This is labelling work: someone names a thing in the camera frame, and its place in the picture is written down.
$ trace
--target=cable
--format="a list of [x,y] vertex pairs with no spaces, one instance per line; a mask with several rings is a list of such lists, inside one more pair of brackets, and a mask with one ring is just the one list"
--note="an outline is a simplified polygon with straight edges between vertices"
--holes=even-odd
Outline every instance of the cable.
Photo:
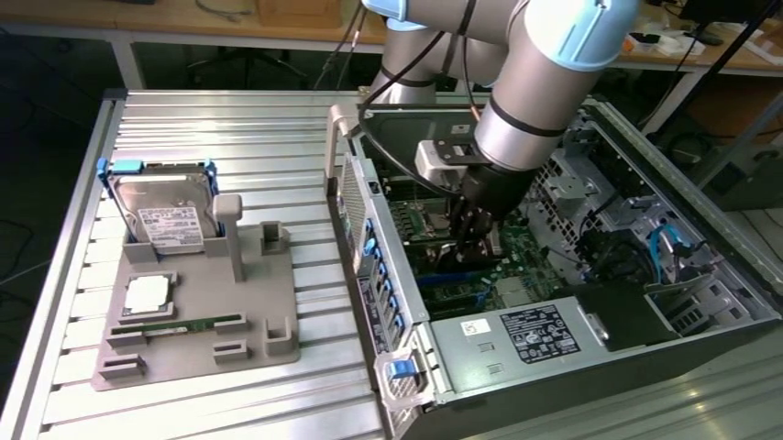
[[578,259],[570,257],[564,252],[560,252],[558,249],[554,249],[551,247],[546,247],[546,249],[552,252],[555,255],[559,255],[560,257],[563,257],[564,259],[567,259],[568,261],[572,261],[576,264],[584,264],[583,261],[579,261]]
[[20,342],[20,340],[13,336],[7,335],[5,333],[0,333],[0,340],[9,342],[13,346],[17,346],[17,347],[23,346],[23,343]]
[[772,223],[775,223],[778,225],[778,227],[783,227],[783,224],[780,223],[780,221],[776,218],[772,217],[768,210],[764,209],[763,213],[767,215],[767,217],[770,217],[770,221]]
[[463,81],[466,81],[467,101],[470,103],[470,113],[474,114],[476,121],[480,120],[479,108],[476,107],[476,100],[474,99],[474,88],[470,85],[467,78],[467,36],[463,36]]
[[343,64],[343,69],[340,69],[340,76],[338,76],[338,85],[334,88],[335,90],[340,90],[340,85],[343,84],[343,77],[346,76],[347,66],[351,63],[351,57],[354,56],[354,51],[356,50],[356,43],[359,42],[359,35],[362,34],[362,28],[364,27],[364,19],[367,18],[367,8],[362,9],[362,18],[359,19],[359,25],[356,25],[356,32],[354,32],[354,40],[351,41],[351,50],[347,53],[346,63]]
[[320,86],[320,82],[323,81],[324,77],[327,76],[327,72],[332,69],[334,60],[340,53],[340,49],[347,43],[347,36],[351,35],[351,29],[354,29],[354,25],[356,24],[356,18],[359,18],[359,13],[362,12],[362,2],[356,2],[356,8],[354,9],[354,15],[351,16],[351,20],[347,23],[346,33],[343,34],[343,38],[340,38],[340,42],[338,43],[338,47],[334,48],[332,53],[327,57],[327,60],[323,61],[323,66],[320,66],[320,75],[316,79],[316,84],[314,85],[314,90],[318,90]]
[[[770,131],[762,131],[756,137],[759,136],[768,136],[768,135],[776,135],[778,133],[783,133],[783,127],[782,128],[776,128],[775,130],[770,130]],[[734,139],[736,138],[739,135],[712,135],[710,133],[704,134],[707,137],[710,138],[715,138],[715,139]]]
[[29,245],[31,241],[33,241],[33,237],[36,236],[36,233],[27,225],[23,225],[21,223],[15,222],[13,220],[7,220],[4,218],[0,218],[0,223],[5,223],[7,225],[16,226],[20,229],[24,229],[24,231],[27,232],[27,237],[24,238],[23,245],[20,246],[20,248],[16,251],[16,256],[13,257],[13,262],[11,263],[11,267],[7,269],[5,272],[3,272],[3,275],[0,275],[0,280],[1,280],[1,279],[7,278],[13,273],[16,268],[19,267],[24,250],[27,249],[27,246]]
[[9,291],[0,291],[0,303],[3,303],[5,299],[11,299],[17,303],[27,305],[28,307],[36,307],[36,304],[27,298],[23,298],[20,295],[15,295]]
[[670,9],[670,6],[671,6],[671,5],[663,5],[663,9],[666,9],[666,12],[668,12],[670,14],[672,14],[675,17],[678,17],[678,18],[679,18],[679,16],[680,16],[680,13],[683,12],[683,7],[682,7],[682,6],[679,6],[679,5],[676,5],[675,7],[679,7],[679,8],[680,8],[680,12],[674,12],[674,11]]
[[[8,89],[1,84],[0,84],[0,88],[7,91],[12,90],[12,89]],[[33,122],[33,118],[36,117],[36,113],[37,113],[37,106],[33,104],[33,102],[29,100],[29,98],[21,97],[20,99],[24,101],[24,103],[27,105],[29,105],[29,111],[27,113],[27,117],[24,118],[24,121],[16,127],[13,127],[11,130],[0,131],[0,136],[13,135],[16,133],[20,133],[21,131],[24,131],[25,128],[29,127],[29,124]]]
[[207,6],[202,0],[196,0],[196,6],[199,7],[199,9],[210,14],[215,14],[216,16],[220,16],[223,18],[226,18],[228,21],[234,22],[234,23],[239,23],[240,22],[240,18],[238,16],[251,16],[254,14],[254,11],[251,11],[250,9],[244,9],[242,11],[224,11],[222,9],[215,9],[210,6]]
[[612,195],[610,196],[610,198],[600,204],[599,208],[596,208],[595,211],[590,211],[587,213],[587,215],[583,218],[583,222],[579,224],[579,238],[583,237],[583,232],[584,232],[584,226],[587,225],[587,221],[595,219],[600,213],[603,213],[603,211],[610,207],[610,205],[614,203],[614,201],[620,197],[620,192],[615,191],[612,192]]
[[680,282],[680,258],[674,256],[674,282]]
[[650,121],[654,114],[658,113],[658,110],[663,106],[666,99],[670,97],[670,94],[672,93],[674,87],[676,86],[676,80],[679,78],[676,74],[679,73],[680,69],[683,68],[683,63],[687,60],[687,56],[690,55],[690,52],[694,50],[694,47],[696,46],[696,40],[702,36],[702,33],[703,33],[703,27],[698,27],[696,33],[694,34],[694,40],[690,42],[690,47],[687,48],[687,51],[686,51],[686,55],[683,55],[683,59],[680,60],[680,62],[678,62],[676,67],[674,68],[672,80],[670,81],[670,87],[667,88],[667,91],[663,94],[660,101],[658,101],[656,108],[652,110],[652,112],[650,112],[650,115],[647,115],[643,119],[636,121],[636,127],[640,127],[642,125],[644,125],[647,123],[647,121]]
[[370,107],[370,104],[378,99],[378,97],[380,95],[383,95],[386,93],[387,90],[390,90],[392,85],[395,85],[396,82],[400,81],[400,79],[406,76],[406,74],[414,69],[414,67],[416,67],[416,64],[419,64],[422,62],[422,60],[424,59],[427,54],[435,48],[435,46],[436,46],[438,42],[440,41],[440,39],[443,38],[444,34],[446,34],[446,32],[443,32],[443,31],[436,33],[435,37],[432,38],[432,41],[430,41],[430,44],[427,44],[427,46],[424,47],[424,49],[422,50],[419,55],[416,55],[416,58],[414,58],[411,63],[403,68],[403,70],[400,70],[390,78],[390,80],[380,87],[378,87],[378,90],[375,90],[372,93],[370,93],[370,96],[367,96],[367,99],[364,99],[364,102],[359,106],[358,117],[359,117],[359,127],[362,129],[362,132],[364,133],[364,137],[367,138],[367,140],[370,141],[371,145],[378,150],[378,152],[382,154],[382,156],[386,158],[386,160],[388,160],[391,162],[391,164],[406,174],[407,177],[410,177],[414,181],[416,181],[424,188],[427,188],[435,194],[439,194],[443,197],[456,197],[456,196],[459,196],[458,192],[450,191],[446,188],[435,185],[428,180],[426,180],[415,171],[411,171],[407,168],[406,164],[403,164],[403,162],[400,162],[400,160],[395,156],[392,156],[392,154],[383,148],[383,146],[380,145],[380,142],[378,142],[378,139],[372,133],[372,130],[370,129],[370,127],[367,126],[367,123],[364,122],[364,118],[366,118],[367,109]]
[[52,71],[52,73],[55,74],[55,76],[57,78],[60,78],[60,80],[63,80],[64,82],[67,82],[68,84],[71,84],[71,87],[73,87],[84,96],[87,96],[91,100],[93,101],[100,101],[97,98],[95,98],[92,96],[91,93],[88,93],[84,89],[81,89],[81,87],[73,82],[71,81],[65,75],[63,75],[63,73],[60,73],[60,71],[57,71],[57,69],[43,59],[40,58],[36,53],[33,51],[31,51],[21,43],[19,40],[16,40],[16,37],[5,30],[4,27],[0,27],[0,32],[3,32],[7,36],[7,38],[13,41],[13,44],[16,45],[16,47],[19,49],[21,49],[24,52],[27,52],[27,54],[35,58],[37,60],[37,62],[40,62],[44,66],[47,66],[49,68],[49,70]]
[[680,237],[679,231],[668,223],[656,226],[656,228],[650,233],[650,258],[652,259],[652,264],[656,269],[656,284],[660,284],[663,280],[663,268],[660,267],[660,254],[658,249],[658,243],[660,241],[662,232],[667,232],[670,234],[670,238],[675,244],[682,244],[687,246],[686,242],[683,241],[683,238]]
[[51,262],[52,262],[52,260],[48,259],[47,261],[43,261],[41,263],[37,263],[32,268],[28,268],[28,269],[23,270],[21,272],[16,273],[15,275],[9,276],[8,278],[5,278],[4,280],[0,281],[0,286],[3,286],[4,284],[8,284],[9,282],[12,282],[17,278],[20,278],[21,275],[27,275],[29,272],[32,272],[37,268],[43,268]]
[[11,92],[12,94],[19,95],[19,98],[25,101],[31,106],[33,106],[33,108],[36,109],[36,114],[37,114],[37,110],[44,110],[47,112],[49,112],[52,115],[57,116],[59,118],[61,118],[63,120],[65,120],[67,122],[69,122],[71,124],[73,124],[76,127],[83,128],[84,130],[92,131],[92,127],[87,126],[85,124],[83,124],[81,122],[73,120],[71,117],[63,115],[60,112],[57,112],[56,110],[53,110],[51,107],[48,107],[47,105],[41,104],[41,103],[36,103],[33,102],[33,100],[29,98],[29,96],[27,96],[24,94],[24,92],[13,89],[12,87],[8,87],[7,85],[0,83],[0,89],[5,90],[7,92]]

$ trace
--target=gray cable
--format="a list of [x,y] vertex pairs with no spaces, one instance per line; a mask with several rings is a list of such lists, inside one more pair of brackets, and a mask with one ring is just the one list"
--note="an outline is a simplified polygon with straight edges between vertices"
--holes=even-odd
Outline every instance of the gray cable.
[[338,76],[338,85],[335,86],[334,90],[340,90],[340,85],[343,84],[343,78],[346,77],[347,66],[351,63],[351,57],[354,56],[354,51],[356,50],[356,44],[359,43],[359,35],[362,34],[362,28],[364,27],[364,19],[367,18],[367,9],[362,9],[362,18],[359,19],[359,25],[356,25],[356,32],[354,32],[354,40],[351,41],[351,50],[347,53],[346,63],[343,64],[343,69],[340,70],[340,76]]
[[550,252],[552,252],[555,255],[559,255],[560,257],[563,257],[564,259],[567,259],[568,261],[572,261],[576,264],[584,264],[583,261],[579,261],[578,259],[570,257],[568,255],[566,255],[564,252],[560,252],[558,249],[554,249],[551,247],[547,247],[547,250],[550,250]]
[[222,16],[223,18],[226,18],[228,21],[234,22],[234,23],[239,23],[240,18],[238,16],[251,16],[254,14],[254,11],[251,11],[250,9],[246,9],[243,11],[224,11],[222,9],[215,9],[210,6],[207,6],[202,0],[195,0],[196,1],[196,6],[199,7],[199,9],[210,14],[215,14],[216,16]]
[[37,263],[32,268],[28,268],[25,270],[23,270],[21,272],[16,273],[16,275],[11,275],[8,278],[5,278],[4,280],[0,281],[0,286],[3,286],[4,284],[8,284],[9,282],[12,282],[13,280],[16,280],[17,278],[20,278],[21,275],[27,275],[29,272],[32,272],[33,270],[36,270],[37,268],[43,268],[44,266],[47,266],[52,261],[48,259],[47,261],[44,261],[43,263]]
[[343,34],[343,38],[340,38],[340,42],[338,43],[338,47],[334,48],[332,53],[327,57],[327,60],[323,62],[323,66],[320,66],[320,75],[316,79],[316,85],[314,85],[314,90],[318,90],[320,86],[320,82],[323,81],[324,77],[327,76],[327,72],[332,69],[334,59],[340,53],[340,49],[346,45],[347,37],[351,35],[351,29],[354,29],[354,25],[356,24],[356,18],[359,18],[359,13],[362,12],[362,2],[356,2],[356,8],[354,9],[354,15],[351,16],[351,20],[347,23],[346,33]]

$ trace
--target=side panel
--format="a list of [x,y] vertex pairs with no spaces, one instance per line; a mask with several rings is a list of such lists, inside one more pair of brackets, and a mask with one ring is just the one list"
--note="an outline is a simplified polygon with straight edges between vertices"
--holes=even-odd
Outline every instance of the side panel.
[[420,417],[404,439],[450,439],[478,435],[675,378],[754,341],[775,325],[776,322],[764,322],[703,341],[670,346],[646,355],[464,399]]

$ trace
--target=hard drive label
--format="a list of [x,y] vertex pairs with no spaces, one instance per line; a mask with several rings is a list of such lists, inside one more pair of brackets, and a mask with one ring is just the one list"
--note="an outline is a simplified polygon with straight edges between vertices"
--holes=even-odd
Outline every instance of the hard drive label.
[[204,237],[195,207],[140,209],[139,216],[150,241],[156,248],[203,244]]
[[500,320],[526,364],[582,351],[554,305],[502,314]]

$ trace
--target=black cable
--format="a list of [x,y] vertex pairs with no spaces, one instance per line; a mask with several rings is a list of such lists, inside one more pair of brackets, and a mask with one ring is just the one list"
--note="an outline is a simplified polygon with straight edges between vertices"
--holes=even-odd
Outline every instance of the black cable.
[[670,142],[666,144],[666,147],[663,148],[663,155],[667,158],[670,158],[674,165],[676,165],[676,167],[680,170],[690,170],[699,163],[699,161],[684,162],[674,156],[674,149],[680,144],[680,142],[683,142],[684,140],[687,140],[690,138],[694,138],[699,144],[699,155],[700,155],[699,158],[700,159],[704,158],[707,156],[707,154],[710,153],[710,151],[712,150],[712,143],[699,133],[680,133],[679,135],[672,137]]
[[4,27],[0,27],[0,32],[3,32],[8,38],[8,40],[11,40],[13,42],[13,44],[16,45],[16,47],[19,49],[21,49],[32,58],[36,59],[37,62],[40,62],[44,66],[47,66],[49,68],[49,70],[52,71],[52,73],[55,74],[55,76],[57,78],[60,78],[60,80],[63,80],[65,83],[71,84],[71,87],[73,87],[84,96],[87,96],[91,100],[99,102],[100,100],[92,96],[91,93],[88,93],[71,79],[68,79],[65,77],[65,75],[63,73],[60,73],[60,71],[57,71],[57,69],[43,59],[40,58],[36,53],[33,51],[31,51],[21,43],[20,41],[16,39],[16,37],[11,34],[11,32],[8,32],[5,30]]
[[370,93],[370,96],[367,96],[367,99],[364,99],[364,101],[362,102],[362,105],[359,106],[358,118],[359,118],[359,127],[362,129],[362,132],[364,133],[364,137],[370,141],[372,147],[383,155],[386,160],[388,160],[391,162],[391,164],[406,174],[407,177],[410,177],[414,181],[416,181],[424,188],[427,188],[435,194],[439,194],[443,197],[456,197],[456,196],[459,196],[458,192],[450,191],[446,188],[435,185],[432,182],[430,182],[427,179],[424,179],[415,171],[411,171],[407,168],[406,164],[403,162],[400,162],[400,160],[395,156],[392,156],[392,154],[383,148],[383,146],[380,145],[380,142],[378,142],[378,139],[372,133],[372,130],[367,126],[367,122],[364,122],[364,118],[366,118],[367,109],[370,107],[370,104],[379,98],[380,95],[383,95],[386,93],[387,90],[390,90],[392,85],[395,85],[396,82],[400,81],[400,79],[406,76],[406,74],[414,69],[414,67],[416,67],[416,64],[419,64],[422,62],[422,60],[424,59],[427,54],[435,48],[440,39],[443,39],[444,34],[446,34],[446,32],[443,32],[443,31],[436,33],[435,37],[432,38],[432,41],[430,41],[430,44],[427,44],[427,46],[424,47],[424,49],[422,50],[419,55],[416,55],[416,58],[408,63],[408,65],[403,68],[403,70],[400,70],[390,78],[390,80],[380,87],[378,87],[378,90],[375,90],[372,93]]
[[314,85],[314,90],[318,90],[320,86],[320,82],[323,81],[324,77],[327,76],[327,72],[332,69],[334,60],[340,53],[340,49],[346,45],[347,37],[351,35],[351,29],[354,29],[354,25],[356,24],[356,18],[359,18],[359,13],[362,12],[362,2],[356,2],[356,8],[354,9],[354,15],[351,16],[351,20],[347,23],[346,33],[343,34],[343,38],[340,38],[340,42],[338,43],[338,47],[334,48],[332,53],[327,57],[327,60],[323,61],[323,66],[320,66],[320,75],[316,79],[316,84]]
[[747,21],[747,26],[743,31],[739,33],[734,41],[731,42],[730,46],[723,50],[720,56],[718,57],[716,61],[710,66],[707,73],[702,76],[694,87],[691,88],[690,92],[687,93],[683,102],[676,106],[672,111],[672,114],[666,118],[663,124],[660,124],[660,128],[655,133],[650,133],[647,137],[650,139],[659,139],[666,131],[672,126],[674,122],[678,120],[679,116],[686,112],[690,108],[691,103],[696,99],[696,97],[702,94],[702,91],[706,85],[714,80],[714,78],[719,75],[720,71],[726,67],[726,64],[731,60],[731,57],[736,54],[738,50],[743,48],[747,40],[752,36],[752,33],[756,31],[759,26],[763,24],[767,17],[770,17],[775,11],[780,8],[780,0],[767,0],[766,5],[760,13],[752,17]]
[[13,346],[23,346],[20,340],[13,336],[7,335],[5,333],[0,333],[0,340],[9,342]]
[[359,35],[362,34],[362,29],[364,27],[364,19],[367,18],[367,9],[362,10],[362,18],[359,19],[359,25],[356,25],[356,32],[354,33],[354,41],[351,42],[351,50],[347,53],[346,62],[343,63],[343,69],[340,69],[340,76],[338,76],[338,85],[334,87],[334,90],[340,90],[340,86],[343,85],[343,77],[346,77],[347,67],[351,64],[351,57],[354,56],[354,51],[356,50],[356,44],[359,43]]
[[678,73],[680,72],[680,69],[683,68],[683,64],[686,63],[687,56],[690,55],[690,52],[694,50],[694,47],[696,46],[696,40],[702,36],[704,29],[706,29],[706,26],[699,25],[699,27],[696,27],[696,32],[694,34],[694,40],[690,42],[690,46],[687,48],[686,55],[683,55],[680,62],[676,63],[676,67],[674,68],[672,80],[670,81],[670,87],[667,88],[666,93],[663,94],[663,97],[660,98],[660,101],[658,101],[658,104],[656,104],[652,112],[650,112],[650,115],[647,115],[646,117],[640,118],[636,121],[636,124],[635,124],[636,127],[639,127],[642,124],[647,123],[647,121],[650,120],[650,118],[652,118],[652,115],[656,113],[658,109],[663,105],[663,102],[670,97],[670,94],[672,93],[674,87],[676,86],[676,83],[679,80]]
[[620,197],[620,192],[615,191],[610,198],[600,204],[595,211],[590,211],[583,218],[583,222],[579,224],[579,238],[583,237],[584,226],[587,225],[587,221],[595,219],[600,213],[610,207],[612,202]]
[[636,246],[634,246],[627,241],[615,241],[611,243],[610,246],[603,250],[600,253],[599,258],[596,258],[596,263],[592,265],[591,271],[599,271],[600,268],[607,264],[607,258],[611,256],[614,250],[619,247],[627,247],[631,253],[636,256],[636,258],[643,262],[643,269],[644,272],[650,275],[650,280],[655,278],[655,266],[652,264],[652,260],[650,259],[650,254],[642,251]]
[[680,282],[680,258],[674,256],[674,282]]
[[767,217],[770,217],[770,221],[772,223],[775,223],[778,225],[778,227],[783,227],[783,224],[779,222],[779,220],[776,218],[772,217],[772,215],[770,214],[770,211],[767,211],[766,209],[763,210],[763,213],[767,215]]
[[479,108],[476,107],[476,100],[474,99],[474,88],[470,85],[467,78],[467,36],[463,36],[463,81],[466,81],[467,101],[470,103],[470,112],[474,114],[476,121],[480,119]]
[[[3,85],[0,85],[0,89],[11,90]],[[29,100],[29,98],[21,97],[20,99],[24,101],[24,103],[27,105],[29,105],[29,111],[27,112],[27,117],[24,118],[24,121],[16,127],[13,127],[11,130],[0,131],[0,136],[15,135],[17,133],[21,133],[24,131],[24,129],[28,128],[31,123],[33,122],[33,119],[35,119],[36,113],[37,113],[37,106],[33,104],[33,102]]]
[[20,229],[24,229],[24,231],[27,231],[27,237],[24,238],[23,245],[20,246],[19,250],[16,251],[16,256],[13,257],[13,262],[11,263],[11,267],[3,273],[3,275],[0,275],[0,280],[4,280],[5,278],[8,278],[11,276],[11,274],[13,273],[16,268],[19,268],[24,250],[27,249],[27,246],[29,245],[29,243],[33,241],[33,237],[36,236],[36,233],[27,225],[23,225],[21,223],[15,222],[13,220],[7,220],[4,218],[0,218],[0,223],[5,223],[7,225],[16,226]]
[[63,120],[65,120],[67,122],[69,122],[71,124],[73,124],[76,127],[79,127],[79,128],[83,128],[83,129],[85,129],[85,130],[89,130],[89,131],[92,131],[92,129],[93,129],[93,128],[92,128],[91,126],[87,126],[87,125],[84,125],[81,122],[79,122],[79,121],[76,121],[76,120],[71,119],[68,116],[63,115],[60,112],[57,112],[56,110],[53,110],[53,109],[52,109],[51,107],[48,107],[47,105],[44,105],[44,104],[41,104],[41,103],[36,103],[36,102],[33,102],[33,100],[31,99],[31,97],[29,97],[29,96],[27,96],[27,95],[24,94],[24,92],[19,91],[19,90],[16,90],[16,89],[13,89],[13,88],[11,88],[11,87],[8,87],[7,85],[4,85],[4,84],[1,84],[1,83],[0,83],[0,89],[4,89],[5,91],[11,92],[12,94],[16,94],[16,95],[19,95],[19,98],[20,98],[21,100],[24,100],[24,101],[25,101],[25,102],[27,102],[29,105],[32,105],[32,106],[35,107],[35,109],[36,109],[36,113],[37,113],[37,110],[39,110],[39,109],[40,109],[40,110],[44,110],[44,111],[49,112],[52,115],[57,116],[60,119],[63,119]]
[[[768,135],[776,135],[778,133],[783,133],[783,127],[782,128],[776,128],[775,130],[770,130],[770,131],[762,131],[756,137],[759,136],[768,136]],[[715,139],[734,139],[736,138],[739,135],[712,135],[710,133],[704,133],[704,135],[710,138],[715,138]]]
[[11,299],[12,301],[16,301],[17,303],[27,305],[28,307],[36,307],[36,304],[31,300],[28,300],[27,298],[23,298],[20,295],[16,295],[16,294],[11,293],[9,291],[0,290],[0,303],[5,299]]

